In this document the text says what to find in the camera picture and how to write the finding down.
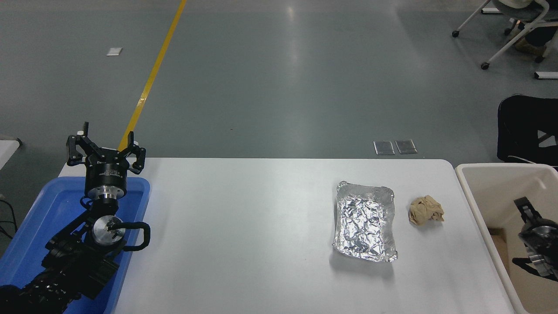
white bin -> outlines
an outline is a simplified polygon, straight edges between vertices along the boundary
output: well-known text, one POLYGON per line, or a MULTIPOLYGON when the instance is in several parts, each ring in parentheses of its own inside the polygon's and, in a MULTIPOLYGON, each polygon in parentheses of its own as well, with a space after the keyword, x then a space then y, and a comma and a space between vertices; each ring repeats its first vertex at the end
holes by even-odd
POLYGON ((558 283, 530 275, 511 262, 527 257, 517 236, 523 221, 513 200, 526 196, 543 218, 558 222, 556 170, 547 165, 494 163, 463 164, 455 172, 516 312, 558 314, 558 283), (505 231, 509 275, 487 227, 505 231))

gray floor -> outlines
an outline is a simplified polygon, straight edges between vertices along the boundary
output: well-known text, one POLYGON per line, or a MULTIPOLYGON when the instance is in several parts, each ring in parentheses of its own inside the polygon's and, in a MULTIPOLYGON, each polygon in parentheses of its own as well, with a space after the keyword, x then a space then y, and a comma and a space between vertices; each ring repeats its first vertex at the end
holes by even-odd
MULTIPOLYGON (((118 145, 179 3, 0 3, 0 134, 25 143, 0 193, 19 223, 83 121, 97 144, 118 145), (114 46, 122 55, 105 56, 114 46)), ((556 81, 532 78, 558 56, 536 64, 512 49, 480 70, 507 19, 479 16, 452 38, 478 4, 189 0, 136 139, 151 157, 497 161, 499 102, 558 97, 556 81), (376 156, 374 140, 397 139, 419 154, 376 156)))

white chair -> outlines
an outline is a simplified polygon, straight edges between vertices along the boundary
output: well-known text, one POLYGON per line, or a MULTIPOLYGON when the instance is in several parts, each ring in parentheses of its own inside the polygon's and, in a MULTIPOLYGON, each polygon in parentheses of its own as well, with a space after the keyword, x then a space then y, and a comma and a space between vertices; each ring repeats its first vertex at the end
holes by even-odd
MULTIPOLYGON (((483 62, 480 66, 481 69, 486 70, 490 66, 490 63, 503 54, 506 50, 508 50, 513 44, 515 44, 519 39, 521 39, 524 35, 527 35, 533 29, 537 27, 545 27, 545 26, 558 26, 558 21, 549 21, 549 20, 556 20, 558 19, 558 9, 551 9, 549 3, 545 0, 534 0, 539 6, 530 4, 526 8, 515 9, 512 7, 508 7, 499 0, 485 0, 484 3, 477 9, 473 14, 471 14, 461 26, 459 26, 455 31, 451 33, 453 37, 458 37, 459 32, 461 29, 469 23, 469 21, 477 15, 487 4, 488 2, 492 1, 494 6, 500 10, 500 12, 506 16, 509 16, 513 19, 512 28, 515 27, 517 21, 522 21, 525 24, 525 28, 519 32, 512 40, 510 40, 504 47, 498 50, 490 59, 486 62, 483 62)), ((512 28, 507 28, 504 31, 504 35, 509 35, 512 28)), ((549 54, 550 50, 552 49, 552 45, 558 38, 558 31, 554 35, 551 41, 549 41, 546 46, 546 50, 542 56, 538 56, 535 59, 535 62, 540 63, 542 62, 549 54)))

blue bin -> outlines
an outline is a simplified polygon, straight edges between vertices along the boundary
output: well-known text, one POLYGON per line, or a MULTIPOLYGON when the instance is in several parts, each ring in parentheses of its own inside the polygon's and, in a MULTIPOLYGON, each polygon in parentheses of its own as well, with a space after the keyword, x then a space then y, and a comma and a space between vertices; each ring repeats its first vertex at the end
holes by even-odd
MULTIPOLYGON (((149 182, 128 178, 127 194, 118 200, 117 216, 123 221, 142 221, 149 200, 149 182)), ((13 284, 22 288, 41 273, 42 259, 49 252, 45 244, 84 209, 79 199, 84 194, 84 177, 60 177, 47 183, 39 193, 27 217, 0 260, 0 286, 13 284)), ((134 245, 139 230, 126 231, 124 238, 134 245)), ((72 301, 64 314, 109 314, 113 311, 132 252, 121 252, 114 261, 120 265, 95 300, 82 297, 72 301)))

robot gripper in bin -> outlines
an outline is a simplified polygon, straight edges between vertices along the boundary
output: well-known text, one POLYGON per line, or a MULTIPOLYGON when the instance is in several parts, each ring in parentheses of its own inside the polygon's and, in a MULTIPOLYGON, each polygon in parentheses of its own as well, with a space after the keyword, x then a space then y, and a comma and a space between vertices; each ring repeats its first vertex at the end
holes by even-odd
POLYGON ((527 197, 516 199, 514 203, 525 223, 519 238, 529 257, 513 258, 512 262, 530 274, 558 282, 558 224, 542 218, 527 197))
POLYGON ((2 313, 63 313, 82 295, 94 299, 118 270, 114 258, 122 251, 142 250, 150 242, 148 224, 123 222, 116 216, 118 200, 126 195, 127 172, 143 170, 145 148, 134 142, 132 131, 124 150, 100 148, 88 138, 88 128, 86 122, 83 131, 66 142, 67 165, 86 168, 84 196, 79 200, 85 211, 45 245, 49 252, 41 263, 43 272, 21 289, 0 287, 2 313), (130 155, 136 157, 132 165, 130 155), (126 245, 126 229, 142 229, 143 243, 126 245))

